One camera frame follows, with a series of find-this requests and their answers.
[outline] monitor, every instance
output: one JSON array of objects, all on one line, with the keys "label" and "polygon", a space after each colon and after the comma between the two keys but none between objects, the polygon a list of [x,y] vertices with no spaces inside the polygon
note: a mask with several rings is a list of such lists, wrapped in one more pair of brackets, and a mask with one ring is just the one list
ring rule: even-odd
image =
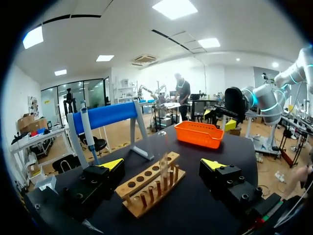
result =
[{"label": "monitor", "polygon": [[164,98],[164,95],[158,95],[157,98],[160,101],[160,104],[166,103],[166,99]]},{"label": "monitor", "polygon": [[176,95],[176,91],[171,91],[170,92],[170,96],[175,96]]}]

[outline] wooden test tube rack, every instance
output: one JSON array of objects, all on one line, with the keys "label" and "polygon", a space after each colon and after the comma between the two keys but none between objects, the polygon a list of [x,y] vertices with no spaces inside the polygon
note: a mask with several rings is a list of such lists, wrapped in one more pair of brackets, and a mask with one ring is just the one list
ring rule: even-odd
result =
[{"label": "wooden test tube rack", "polygon": [[179,157],[179,154],[171,152],[167,157],[166,187],[164,187],[165,181],[160,175],[159,162],[157,162],[116,188],[115,191],[124,200],[123,204],[136,218],[150,210],[185,176],[186,172],[180,170],[178,165],[174,165],[174,160]]}]

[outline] ceiling light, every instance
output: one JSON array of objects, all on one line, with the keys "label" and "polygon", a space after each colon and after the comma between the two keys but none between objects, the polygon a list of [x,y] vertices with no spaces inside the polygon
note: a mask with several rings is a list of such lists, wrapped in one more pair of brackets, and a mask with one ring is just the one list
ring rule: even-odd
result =
[{"label": "ceiling light", "polygon": [[200,45],[203,48],[212,48],[212,47],[220,47],[220,42],[219,40],[217,40],[217,38],[208,38],[208,39],[203,39],[203,40],[199,40],[198,43],[200,43]]},{"label": "ceiling light", "polygon": [[273,66],[273,68],[277,68],[277,67],[279,66],[279,64],[278,64],[277,62],[274,62],[274,63],[272,64],[272,66]]},{"label": "ceiling light", "polygon": [[110,61],[113,57],[114,57],[114,55],[99,55],[96,62]]},{"label": "ceiling light", "polygon": [[189,0],[163,0],[152,8],[171,20],[198,12]]},{"label": "ceiling light", "polygon": [[28,49],[36,44],[42,43],[43,41],[43,28],[40,26],[26,34],[25,38],[23,39],[23,44],[25,49]]},{"label": "ceiling light", "polygon": [[54,74],[56,76],[64,75],[67,73],[67,70],[60,70],[60,71],[55,71]]}]

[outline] ceiling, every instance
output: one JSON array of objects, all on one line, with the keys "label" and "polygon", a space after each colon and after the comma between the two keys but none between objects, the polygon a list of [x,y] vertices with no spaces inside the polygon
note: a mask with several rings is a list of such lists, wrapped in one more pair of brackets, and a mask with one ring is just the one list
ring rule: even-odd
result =
[{"label": "ceiling", "polygon": [[[44,42],[27,50],[22,43],[16,64],[31,78],[45,84],[67,77],[131,66],[142,55],[159,63],[188,56],[206,65],[234,64],[285,69],[306,42],[267,0],[190,0],[198,13],[170,20],[152,6],[159,0],[60,0],[33,26],[66,14],[93,14],[100,18],[71,18],[43,25]],[[175,42],[162,37],[157,30]],[[216,37],[221,47],[203,49],[197,40]],[[115,55],[96,62],[100,55]],[[67,69],[56,77],[55,71]]]}]

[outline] blue foam roll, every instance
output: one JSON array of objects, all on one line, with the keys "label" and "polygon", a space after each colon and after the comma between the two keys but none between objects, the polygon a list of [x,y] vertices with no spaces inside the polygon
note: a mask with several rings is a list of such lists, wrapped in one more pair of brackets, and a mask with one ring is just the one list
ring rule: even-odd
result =
[{"label": "blue foam roll", "polygon": [[[136,118],[137,112],[134,102],[114,104],[88,110],[91,129],[106,126],[129,118]],[[77,135],[84,132],[83,122],[80,112],[73,114]]]}]

